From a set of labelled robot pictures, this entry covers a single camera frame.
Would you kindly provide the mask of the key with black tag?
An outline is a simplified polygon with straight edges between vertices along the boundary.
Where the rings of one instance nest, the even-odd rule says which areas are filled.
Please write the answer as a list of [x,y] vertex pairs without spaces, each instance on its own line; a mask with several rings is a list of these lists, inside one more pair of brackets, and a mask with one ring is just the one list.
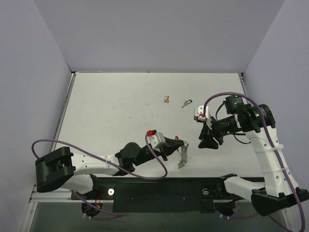
[[191,99],[186,100],[186,101],[183,103],[182,108],[188,106],[188,105],[191,104],[192,102],[193,102],[193,101],[192,101]]

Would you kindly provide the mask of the red handle spring keyring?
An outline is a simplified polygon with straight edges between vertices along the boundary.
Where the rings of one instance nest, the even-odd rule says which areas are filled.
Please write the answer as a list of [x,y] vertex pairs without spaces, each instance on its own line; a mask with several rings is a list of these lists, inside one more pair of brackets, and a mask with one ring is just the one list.
[[184,167],[187,164],[188,147],[189,143],[187,141],[184,141],[184,144],[177,148],[177,151],[181,157],[178,163],[178,169]]

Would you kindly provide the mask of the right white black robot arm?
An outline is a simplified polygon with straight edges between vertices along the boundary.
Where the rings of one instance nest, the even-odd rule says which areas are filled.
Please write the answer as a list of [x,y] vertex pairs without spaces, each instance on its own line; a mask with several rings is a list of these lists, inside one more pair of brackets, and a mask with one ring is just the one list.
[[225,136],[244,133],[254,149],[264,182],[258,184],[236,174],[225,175],[216,185],[217,195],[226,198],[234,194],[244,198],[261,216],[307,201],[308,190],[299,187],[285,161],[270,108],[253,102],[245,104],[242,94],[227,92],[225,95],[224,106],[229,115],[226,118],[216,120],[208,106],[195,107],[194,120],[203,124],[198,148],[218,149]]

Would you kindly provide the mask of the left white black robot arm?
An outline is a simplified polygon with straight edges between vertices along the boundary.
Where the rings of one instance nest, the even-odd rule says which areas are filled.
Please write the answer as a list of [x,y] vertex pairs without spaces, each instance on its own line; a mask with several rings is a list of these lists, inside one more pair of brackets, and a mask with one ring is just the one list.
[[71,152],[72,146],[64,143],[63,147],[35,161],[37,191],[44,193],[64,188],[94,199],[99,194],[95,180],[98,174],[133,174],[137,166],[153,159],[159,163],[167,161],[168,156],[184,145],[184,141],[169,139],[162,134],[147,136],[145,141],[144,147],[130,142],[118,153],[107,156],[90,155],[82,149],[80,153]]

